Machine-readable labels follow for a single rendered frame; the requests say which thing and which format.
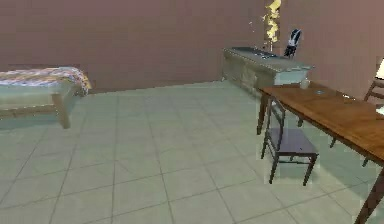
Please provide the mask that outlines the grey-green sideboard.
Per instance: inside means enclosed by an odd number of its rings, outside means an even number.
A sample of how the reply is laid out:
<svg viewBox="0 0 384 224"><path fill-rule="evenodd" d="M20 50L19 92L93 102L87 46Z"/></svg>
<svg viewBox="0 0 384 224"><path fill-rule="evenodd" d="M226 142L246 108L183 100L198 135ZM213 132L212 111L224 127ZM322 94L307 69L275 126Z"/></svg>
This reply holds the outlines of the grey-green sideboard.
<svg viewBox="0 0 384 224"><path fill-rule="evenodd" d="M252 95L257 95L264 87L300 83L312 69L311 65L289 58L266 58L231 48L223 49L223 79Z"/></svg>

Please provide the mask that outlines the dark purple chair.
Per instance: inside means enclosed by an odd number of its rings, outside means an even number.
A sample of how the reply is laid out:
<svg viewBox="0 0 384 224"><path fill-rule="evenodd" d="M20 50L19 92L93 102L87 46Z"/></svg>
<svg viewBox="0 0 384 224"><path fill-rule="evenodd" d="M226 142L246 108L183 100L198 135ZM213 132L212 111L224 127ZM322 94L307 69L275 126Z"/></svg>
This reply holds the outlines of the dark purple chair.
<svg viewBox="0 0 384 224"><path fill-rule="evenodd" d="M315 146L299 128L285 126L286 108L276 97L267 101L267 125L262 145L261 158L266 150L272 156L268 182L273 183L279 163L307 164L303 185L306 186L319 156Z"/></svg>

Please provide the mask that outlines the pale lamp shade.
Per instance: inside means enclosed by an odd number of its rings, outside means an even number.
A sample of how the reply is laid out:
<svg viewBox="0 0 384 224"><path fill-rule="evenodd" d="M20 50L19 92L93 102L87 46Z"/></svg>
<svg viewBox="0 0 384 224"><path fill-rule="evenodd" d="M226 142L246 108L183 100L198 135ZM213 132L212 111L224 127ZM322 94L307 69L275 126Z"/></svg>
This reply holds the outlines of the pale lamp shade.
<svg viewBox="0 0 384 224"><path fill-rule="evenodd" d="M384 80L384 57L380 58L377 62L376 79Z"/></svg>

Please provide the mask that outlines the yellow house plant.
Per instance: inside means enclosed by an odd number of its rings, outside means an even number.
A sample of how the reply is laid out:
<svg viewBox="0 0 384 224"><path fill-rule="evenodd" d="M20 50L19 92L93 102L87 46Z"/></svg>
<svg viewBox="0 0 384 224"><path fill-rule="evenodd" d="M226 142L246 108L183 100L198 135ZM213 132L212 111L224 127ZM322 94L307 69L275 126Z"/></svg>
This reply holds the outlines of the yellow house plant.
<svg viewBox="0 0 384 224"><path fill-rule="evenodd" d="M264 0L264 45L269 51L277 46L280 39L280 7L282 0Z"/></svg>

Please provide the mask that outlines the wooden bed with patterned blanket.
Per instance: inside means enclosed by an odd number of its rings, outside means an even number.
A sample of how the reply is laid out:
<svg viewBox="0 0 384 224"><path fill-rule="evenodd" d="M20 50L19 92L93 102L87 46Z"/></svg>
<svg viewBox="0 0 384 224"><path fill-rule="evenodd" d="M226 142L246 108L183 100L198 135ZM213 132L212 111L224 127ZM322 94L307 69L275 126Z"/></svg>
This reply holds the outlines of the wooden bed with patterned blanket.
<svg viewBox="0 0 384 224"><path fill-rule="evenodd" d="M0 71L0 119L55 113L64 129L70 127L66 104L84 97L92 84L76 67Z"/></svg>

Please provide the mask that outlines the brown wooden table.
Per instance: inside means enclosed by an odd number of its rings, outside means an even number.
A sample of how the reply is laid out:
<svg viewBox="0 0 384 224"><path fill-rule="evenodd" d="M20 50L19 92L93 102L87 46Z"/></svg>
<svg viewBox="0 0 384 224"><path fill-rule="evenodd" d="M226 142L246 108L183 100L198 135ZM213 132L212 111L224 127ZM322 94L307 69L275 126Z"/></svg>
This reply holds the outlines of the brown wooden table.
<svg viewBox="0 0 384 224"><path fill-rule="evenodd" d="M323 90L318 95L316 90ZM360 155L382 167L354 224L365 224L384 198L384 116L376 113L370 102L347 98L344 93L318 83L301 89L297 83L274 85L261 93L257 130L264 123L267 101L276 97L284 107L299 118L323 130Z"/></svg>

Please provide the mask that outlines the dark flat tray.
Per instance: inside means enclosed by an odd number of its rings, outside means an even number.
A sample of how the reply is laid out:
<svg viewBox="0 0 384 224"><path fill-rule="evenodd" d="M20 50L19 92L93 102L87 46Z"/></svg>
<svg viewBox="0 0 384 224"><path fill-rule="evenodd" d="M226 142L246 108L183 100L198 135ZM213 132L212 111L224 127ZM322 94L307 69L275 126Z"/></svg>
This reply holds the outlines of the dark flat tray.
<svg viewBox="0 0 384 224"><path fill-rule="evenodd" d="M258 56L266 57L266 58L287 59L284 56L279 56L279 55L273 54L271 52L260 50L260 49L255 48L255 47L245 47L245 46L242 46L242 47L232 47L231 49L237 50L237 51L240 51L240 52L251 53L253 55L258 55Z"/></svg>

